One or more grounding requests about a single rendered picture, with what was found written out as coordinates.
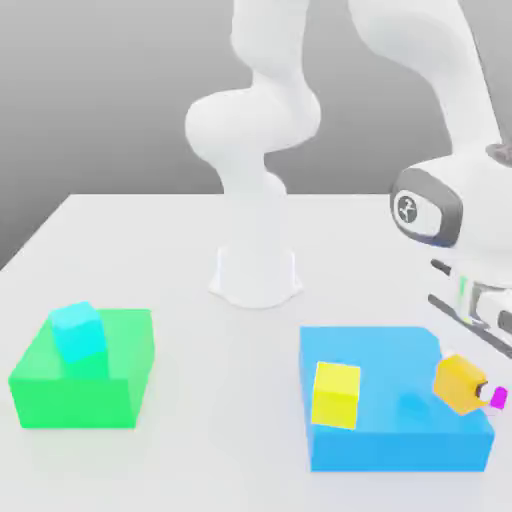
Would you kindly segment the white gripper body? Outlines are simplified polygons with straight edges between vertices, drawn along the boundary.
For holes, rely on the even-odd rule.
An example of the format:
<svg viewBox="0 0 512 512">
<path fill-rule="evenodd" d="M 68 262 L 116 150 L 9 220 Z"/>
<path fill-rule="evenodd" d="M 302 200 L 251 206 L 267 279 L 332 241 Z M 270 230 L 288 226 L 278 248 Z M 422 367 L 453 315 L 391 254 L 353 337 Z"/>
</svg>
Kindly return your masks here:
<svg viewBox="0 0 512 512">
<path fill-rule="evenodd" d="M 442 352 L 460 354 L 482 369 L 494 385 L 512 387 L 512 345 L 465 324 L 435 295 L 428 295 L 428 303 L 428 328 L 439 338 Z"/>
</svg>

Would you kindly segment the small orange cube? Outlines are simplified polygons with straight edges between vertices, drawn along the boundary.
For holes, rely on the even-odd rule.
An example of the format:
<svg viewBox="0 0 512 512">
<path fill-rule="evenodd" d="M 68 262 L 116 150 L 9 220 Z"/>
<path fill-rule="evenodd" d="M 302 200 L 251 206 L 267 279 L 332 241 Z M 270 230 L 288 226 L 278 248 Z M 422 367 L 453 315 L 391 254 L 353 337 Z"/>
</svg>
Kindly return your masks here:
<svg viewBox="0 0 512 512">
<path fill-rule="evenodd" d="M 458 354 L 443 358 L 436 367 L 433 393 L 460 416 L 489 404 L 480 393 L 488 383 L 486 374 Z"/>
</svg>

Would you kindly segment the small yellow cube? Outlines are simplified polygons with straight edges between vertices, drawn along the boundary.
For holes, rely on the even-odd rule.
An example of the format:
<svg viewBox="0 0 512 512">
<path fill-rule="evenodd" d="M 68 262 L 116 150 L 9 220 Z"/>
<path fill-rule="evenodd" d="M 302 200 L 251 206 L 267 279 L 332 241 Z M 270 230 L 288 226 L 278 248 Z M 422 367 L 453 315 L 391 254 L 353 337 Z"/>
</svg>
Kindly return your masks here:
<svg viewBox="0 0 512 512">
<path fill-rule="evenodd" d="M 311 422 L 354 430 L 360 396 L 357 366 L 319 361 L 313 383 Z"/>
</svg>

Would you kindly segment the small cyan cube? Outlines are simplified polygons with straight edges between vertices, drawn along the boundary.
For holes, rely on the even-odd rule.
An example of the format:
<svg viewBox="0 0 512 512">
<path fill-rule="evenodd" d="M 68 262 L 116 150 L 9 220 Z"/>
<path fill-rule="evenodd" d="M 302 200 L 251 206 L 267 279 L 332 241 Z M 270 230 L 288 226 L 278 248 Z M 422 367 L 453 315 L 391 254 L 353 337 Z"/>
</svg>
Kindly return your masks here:
<svg viewBox="0 0 512 512">
<path fill-rule="evenodd" d="M 107 349 L 103 322 L 89 302 L 71 304 L 50 312 L 55 345 L 67 364 L 77 363 Z"/>
</svg>

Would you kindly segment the large blue box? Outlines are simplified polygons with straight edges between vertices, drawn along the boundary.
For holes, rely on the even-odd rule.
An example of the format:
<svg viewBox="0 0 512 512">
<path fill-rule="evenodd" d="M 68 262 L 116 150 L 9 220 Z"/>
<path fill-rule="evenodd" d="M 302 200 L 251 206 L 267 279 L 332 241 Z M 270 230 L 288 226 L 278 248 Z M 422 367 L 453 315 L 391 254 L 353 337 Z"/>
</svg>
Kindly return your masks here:
<svg viewBox="0 0 512 512">
<path fill-rule="evenodd" d="M 494 429 L 483 411 L 460 416 L 433 394 L 440 359 L 438 338 L 422 327 L 301 327 L 299 371 L 311 469 L 483 471 Z M 355 429 L 309 420 L 319 362 L 360 368 Z"/>
</svg>

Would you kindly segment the large green box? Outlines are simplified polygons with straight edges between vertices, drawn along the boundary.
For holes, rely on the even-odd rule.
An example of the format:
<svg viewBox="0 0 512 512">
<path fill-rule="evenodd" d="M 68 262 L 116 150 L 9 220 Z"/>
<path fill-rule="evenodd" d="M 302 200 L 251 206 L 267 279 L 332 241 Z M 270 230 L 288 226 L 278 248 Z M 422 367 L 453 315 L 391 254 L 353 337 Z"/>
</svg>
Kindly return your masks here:
<svg viewBox="0 0 512 512">
<path fill-rule="evenodd" d="M 155 358 L 151 311 L 101 309 L 106 351 L 66 364 L 49 320 L 8 378 L 24 428 L 133 428 Z"/>
</svg>

